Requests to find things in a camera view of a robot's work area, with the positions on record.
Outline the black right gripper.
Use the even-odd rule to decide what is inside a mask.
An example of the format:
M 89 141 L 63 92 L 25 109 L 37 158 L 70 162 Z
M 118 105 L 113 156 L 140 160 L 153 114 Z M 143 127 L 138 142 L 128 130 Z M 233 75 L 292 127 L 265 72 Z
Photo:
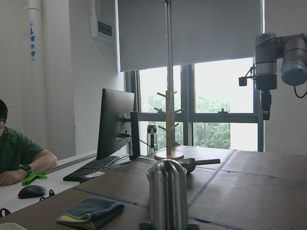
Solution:
M 272 95 L 270 91 L 260 91 L 260 102 L 262 109 L 262 118 L 263 120 L 270 119 Z

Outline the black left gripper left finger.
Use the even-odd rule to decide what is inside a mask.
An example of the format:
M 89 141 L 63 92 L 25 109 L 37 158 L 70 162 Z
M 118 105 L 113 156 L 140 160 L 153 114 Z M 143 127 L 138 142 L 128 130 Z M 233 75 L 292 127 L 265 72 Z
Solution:
M 139 224 L 139 230 L 151 230 L 150 222 L 142 222 Z

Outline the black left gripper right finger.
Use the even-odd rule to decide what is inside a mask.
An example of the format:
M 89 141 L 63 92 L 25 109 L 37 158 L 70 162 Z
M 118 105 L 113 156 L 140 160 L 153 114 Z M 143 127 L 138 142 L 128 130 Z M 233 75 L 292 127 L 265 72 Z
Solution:
M 200 226 L 198 224 L 188 224 L 188 230 L 200 230 Z

